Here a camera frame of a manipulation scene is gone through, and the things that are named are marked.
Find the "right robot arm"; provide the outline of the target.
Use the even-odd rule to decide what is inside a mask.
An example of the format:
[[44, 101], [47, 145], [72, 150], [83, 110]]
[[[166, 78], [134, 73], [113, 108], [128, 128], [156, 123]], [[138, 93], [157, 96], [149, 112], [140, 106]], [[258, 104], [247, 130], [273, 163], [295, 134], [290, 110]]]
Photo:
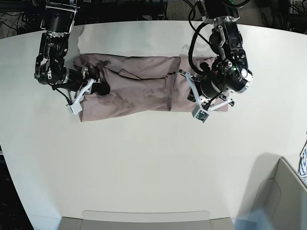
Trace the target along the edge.
[[52, 90], [58, 92], [60, 89], [79, 92], [93, 80], [90, 89], [85, 93], [104, 96], [110, 93], [110, 86], [100, 77], [98, 67], [86, 64], [70, 69], [64, 66], [77, 8], [76, 0], [46, 1], [46, 11], [41, 23], [41, 29], [45, 32], [41, 36], [34, 77], [39, 83], [49, 85]]

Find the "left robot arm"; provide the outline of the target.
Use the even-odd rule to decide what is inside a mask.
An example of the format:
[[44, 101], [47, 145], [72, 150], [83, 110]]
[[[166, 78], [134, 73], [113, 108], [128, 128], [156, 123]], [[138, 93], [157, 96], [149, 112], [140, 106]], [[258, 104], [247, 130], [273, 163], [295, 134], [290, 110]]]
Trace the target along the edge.
[[[237, 27], [238, 8], [231, 0], [197, 0], [191, 11], [199, 10], [202, 23], [195, 28], [188, 52], [189, 65], [197, 74], [192, 79], [198, 94], [212, 101], [228, 92], [243, 93], [252, 83], [243, 39]], [[204, 41], [217, 55], [211, 65], [197, 64], [193, 51], [201, 30], [213, 25], [212, 34]]]

